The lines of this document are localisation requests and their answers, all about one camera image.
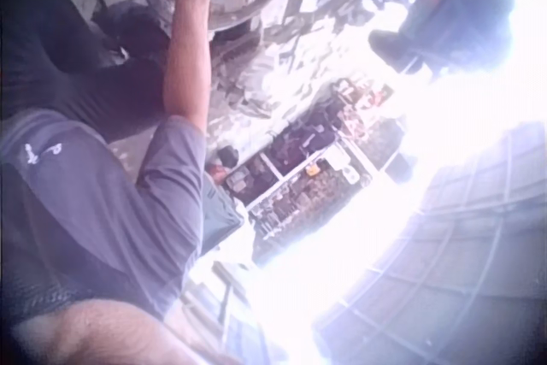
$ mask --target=person in dark shirt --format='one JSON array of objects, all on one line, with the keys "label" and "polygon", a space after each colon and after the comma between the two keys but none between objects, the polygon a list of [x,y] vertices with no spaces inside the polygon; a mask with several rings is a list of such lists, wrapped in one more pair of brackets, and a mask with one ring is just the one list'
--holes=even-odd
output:
[{"label": "person in dark shirt", "polygon": [[[43,363],[203,363],[164,320],[202,245],[209,0],[165,74],[101,67],[69,0],[2,0],[3,328]],[[107,143],[158,125],[133,184]]]}]

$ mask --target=grey long-sleeve shirt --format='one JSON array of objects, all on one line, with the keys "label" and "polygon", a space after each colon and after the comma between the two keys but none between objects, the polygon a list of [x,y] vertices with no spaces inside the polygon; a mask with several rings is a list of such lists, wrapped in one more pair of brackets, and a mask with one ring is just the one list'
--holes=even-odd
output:
[{"label": "grey long-sleeve shirt", "polygon": [[[91,297],[131,300],[134,291],[142,308],[165,315],[201,249],[204,136],[167,118],[135,185],[89,127],[49,110],[11,123],[0,144],[5,258],[24,250],[54,282],[59,274]],[[111,291],[118,282],[124,291]]]}]

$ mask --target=leg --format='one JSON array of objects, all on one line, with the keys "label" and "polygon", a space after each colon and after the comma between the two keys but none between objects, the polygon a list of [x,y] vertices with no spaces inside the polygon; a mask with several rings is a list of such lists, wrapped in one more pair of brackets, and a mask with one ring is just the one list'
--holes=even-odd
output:
[{"label": "leg", "polygon": [[32,107],[54,109],[107,141],[161,118],[159,66],[137,60],[98,68],[97,43],[69,0],[2,0],[2,5],[3,118]]}]

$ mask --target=metal frame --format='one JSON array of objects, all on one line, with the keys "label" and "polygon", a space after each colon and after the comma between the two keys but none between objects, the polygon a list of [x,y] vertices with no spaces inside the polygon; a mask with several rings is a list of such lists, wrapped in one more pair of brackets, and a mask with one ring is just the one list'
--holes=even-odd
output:
[{"label": "metal frame", "polygon": [[[525,154],[530,153],[533,150],[536,150],[538,147],[523,151],[522,153],[519,153],[518,156],[513,157],[513,133],[511,132],[508,133],[505,138],[507,142],[505,162],[499,162],[496,166],[494,166],[494,167],[502,167],[503,164],[505,164],[505,167],[506,167],[502,202],[493,204],[491,206],[480,206],[480,207],[472,207],[472,208],[469,208],[467,206],[470,192],[473,188],[473,184],[476,181],[477,176],[480,175],[480,173],[482,173],[483,171],[490,168],[488,167],[488,168],[479,169],[479,162],[481,160],[481,156],[477,156],[473,165],[473,171],[470,174],[467,174],[466,176],[462,177],[462,179],[464,178],[468,179],[468,182],[466,184],[466,191],[462,199],[462,204],[457,209],[453,209],[450,211],[443,211],[443,212],[433,211],[431,213],[427,213],[427,212],[416,213],[416,215],[419,218],[426,218],[428,220],[431,219],[431,221],[453,221],[453,224],[451,225],[450,228],[446,230],[446,232],[444,233],[444,236],[442,238],[420,238],[418,237],[418,234],[417,234],[417,232],[420,230],[420,226],[412,227],[411,233],[397,238],[397,240],[404,242],[403,246],[390,257],[387,264],[385,265],[385,268],[383,269],[368,268],[368,272],[375,273],[377,275],[373,279],[365,281],[361,292],[359,292],[355,297],[353,297],[350,302],[348,303],[346,303],[345,301],[339,302],[340,305],[344,306],[347,309],[347,311],[351,312],[351,314],[353,314],[355,318],[358,318],[360,321],[373,327],[373,333],[370,337],[368,337],[361,344],[358,344],[358,346],[355,349],[348,350],[347,353],[344,355],[344,357],[339,358],[341,363],[350,363],[351,361],[355,360],[356,354],[360,352],[363,349],[363,347],[367,346],[375,338],[382,335],[392,341],[397,342],[405,350],[412,352],[413,354],[416,354],[418,356],[421,356],[423,358],[423,361],[421,362],[422,365],[427,365],[427,364],[449,365],[451,362],[441,357],[442,352],[448,346],[449,342],[453,339],[454,335],[457,333],[462,323],[466,320],[466,318],[468,318],[469,313],[471,312],[471,309],[473,307],[473,303],[475,303],[478,297],[481,299],[494,298],[494,299],[501,299],[501,300],[506,300],[511,302],[523,302],[523,303],[525,302],[538,303],[538,302],[544,301],[545,295],[538,295],[538,294],[522,295],[519,293],[488,292],[482,289],[483,284],[485,283],[485,280],[491,271],[492,264],[496,258],[497,250],[499,248],[499,244],[500,244],[500,240],[502,236],[525,235],[529,232],[536,232],[540,229],[544,229],[544,227],[534,226],[534,227],[511,229],[510,231],[504,230],[505,218],[510,212],[514,212],[516,210],[537,209],[537,207],[545,207],[545,205],[547,204],[546,202],[547,196],[545,196],[545,194],[537,195],[534,197],[528,197],[525,199],[511,200],[510,198],[511,197],[510,196],[511,177],[513,172],[514,160],[520,158],[521,156],[524,156]],[[449,181],[449,175],[446,174],[443,178],[443,181],[435,185],[435,187],[439,188],[438,194],[437,194],[438,198],[440,198],[440,196],[443,194],[444,188],[447,186],[447,182],[450,183],[451,181],[453,180]],[[476,217],[481,217],[481,216],[496,218],[495,226],[493,227],[493,230],[489,231],[488,233],[477,233],[477,234],[467,234],[467,235],[457,234],[457,228],[460,227],[464,221],[470,220]],[[490,249],[487,251],[485,265],[482,268],[479,278],[473,287],[450,286],[450,285],[439,284],[437,282],[427,281],[428,276],[435,269],[439,258],[444,254],[448,244],[452,244],[453,241],[468,240],[468,239],[475,239],[475,238],[488,239],[490,241]],[[401,255],[403,250],[406,249],[407,245],[410,242],[415,242],[415,241],[416,242],[427,241],[432,243],[438,243],[437,251],[435,253],[434,258],[430,262],[429,266],[423,271],[423,273],[420,275],[419,278],[418,277],[411,278],[405,275],[390,273],[389,271],[391,269],[392,264]],[[410,284],[412,286],[412,289],[410,292],[408,292],[406,296],[404,296],[404,298],[401,301],[398,302],[397,306],[393,307],[393,310],[388,315],[388,317],[385,318],[383,323],[378,324],[354,307],[355,307],[355,303],[357,301],[360,301],[381,278],[389,278],[391,280]],[[434,347],[431,348],[431,350],[424,350],[420,346],[412,342],[409,342],[408,340],[404,338],[397,336],[390,330],[390,324],[400,314],[402,314],[402,312],[404,312],[404,310],[408,307],[408,304],[415,297],[416,293],[423,288],[446,292],[449,294],[453,294],[453,295],[465,298],[464,300],[462,300],[462,303],[463,303],[462,309],[460,310],[458,316],[456,317],[456,320],[451,324],[449,331],[444,335],[444,337],[441,339],[441,341],[438,344],[436,344]],[[328,324],[335,321],[335,319],[341,314],[342,312],[337,312],[336,315],[331,315],[330,318],[326,317],[323,321],[321,321],[321,324],[322,324],[321,327],[326,328]]]}]

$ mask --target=ground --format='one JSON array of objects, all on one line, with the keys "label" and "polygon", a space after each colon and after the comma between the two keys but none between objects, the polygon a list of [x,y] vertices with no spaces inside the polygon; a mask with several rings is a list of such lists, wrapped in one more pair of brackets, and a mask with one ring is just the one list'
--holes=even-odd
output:
[{"label": "ground", "polygon": [[[107,5],[123,0],[104,0]],[[288,0],[273,0],[262,12],[264,26],[279,24],[285,13]],[[90,19],[99,0],[73,0],[80,13]],[[322,84],[329,78],[347,72],[347,65],[341,65],[342,57],[350,53],[344,41],[334,39],[327,31],[307,35],[298,46],[300,61],[298,69],[288,70],[279,64],[279,47],[268,48],[256,58],[244,76],[254,91],[248,91],[256,101],[264,104],[269,119],[248,116],[244,111],[231,109],[224,93],[212,90],[211,113],[209,118],[208,148],[215,150],[231,144],[240,152],[242,161],[268,144],[273,132],[280,132],[288,123],[305,111],[315,100]],[[270,75],[263,75],[264,65],[269,66]],[[262,68],[257,73],[255,67]],[[126,140],[112,144],[113,152],[120,158],[127,172],[134,178],[142,161],[153,130],[143,132]]]}]

